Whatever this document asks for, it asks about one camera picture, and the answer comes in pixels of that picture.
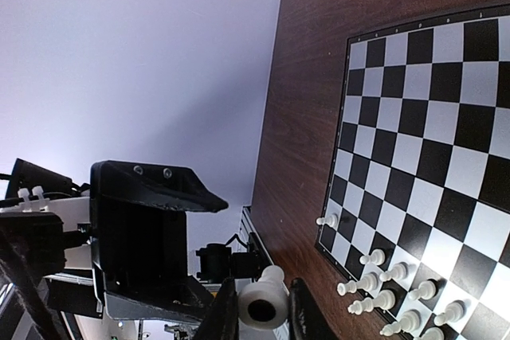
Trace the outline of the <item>white queen chess piece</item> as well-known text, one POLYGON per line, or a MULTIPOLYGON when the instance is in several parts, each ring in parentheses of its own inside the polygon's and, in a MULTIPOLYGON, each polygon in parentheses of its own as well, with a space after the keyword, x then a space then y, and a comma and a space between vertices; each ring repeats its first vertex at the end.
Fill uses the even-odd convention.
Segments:
POLYGON ((354 301, 347 311, 353 315, 361 315, 364 312, 372 312, 375 308, 387 311, 396 303, 395 294, 392 290, 382 290, 375 298, 367 297, 364 300, 354 301))

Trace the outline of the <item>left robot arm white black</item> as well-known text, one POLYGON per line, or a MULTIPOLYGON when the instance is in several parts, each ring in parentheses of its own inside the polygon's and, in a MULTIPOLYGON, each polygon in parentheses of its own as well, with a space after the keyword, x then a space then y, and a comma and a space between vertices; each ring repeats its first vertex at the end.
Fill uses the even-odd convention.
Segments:
POLYGON ((2 271, 46 339, 57 330, 35 282, 61 272, 65 251, 85 243, 96 293, 113 318, 198 322, 211 299, 188 273, 186 216, 227 206, 189 168, 98 162, 91 169, 89 228, 66 232, 55 213, 7 213, 2 271))

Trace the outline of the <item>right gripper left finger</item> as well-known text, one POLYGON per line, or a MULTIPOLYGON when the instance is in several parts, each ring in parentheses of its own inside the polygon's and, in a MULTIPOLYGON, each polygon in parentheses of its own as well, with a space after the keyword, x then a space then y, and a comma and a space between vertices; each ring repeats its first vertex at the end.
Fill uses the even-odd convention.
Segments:
POLYGON ((238 299, 233 278, 225 279, 219 288, 201 323, 201 339, 239 339, 238 299))

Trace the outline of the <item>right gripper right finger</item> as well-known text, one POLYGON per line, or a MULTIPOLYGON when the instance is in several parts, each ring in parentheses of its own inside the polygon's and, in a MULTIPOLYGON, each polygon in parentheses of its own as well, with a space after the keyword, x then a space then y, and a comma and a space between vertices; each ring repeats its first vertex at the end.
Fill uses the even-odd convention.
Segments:
POLYGON ((301 278, 289 288, 289 338, 295 340, 338 340, 328 325, 308 285, 301 278))

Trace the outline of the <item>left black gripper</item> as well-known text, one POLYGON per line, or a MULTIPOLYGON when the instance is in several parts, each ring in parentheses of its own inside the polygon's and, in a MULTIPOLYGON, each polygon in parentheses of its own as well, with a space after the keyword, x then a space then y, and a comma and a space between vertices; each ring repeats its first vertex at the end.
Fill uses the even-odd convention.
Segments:
POLYGON ((1 215, 1 270, 34 322, 50 322, 35 283, 65 268, 65 250, 91 243, 95 293, 113 319, 201 322, 213 298, 186 260, 186 215, 229 207, 188 167, 103 161, 92 165, 90 197, 162 211, 111 209, 87 230, 66 232, 50 212, 1 215))

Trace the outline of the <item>black grey chess board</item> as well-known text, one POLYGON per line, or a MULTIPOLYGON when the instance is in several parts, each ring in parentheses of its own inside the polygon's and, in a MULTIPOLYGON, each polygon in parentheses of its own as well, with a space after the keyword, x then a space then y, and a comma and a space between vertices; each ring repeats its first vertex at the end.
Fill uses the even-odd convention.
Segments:
POLYGON ((453 301, 447 339, 509 336, 509 7, 443 14, 347 39, 335 148, 316 248, 347 280, 405 262, 348 301, 392 290, 387 323, 416 310, 414 339, 453 301), (381 248, 382 265, 359 258, 381 248), (433 280, 437 294, 410 300, 433 280))

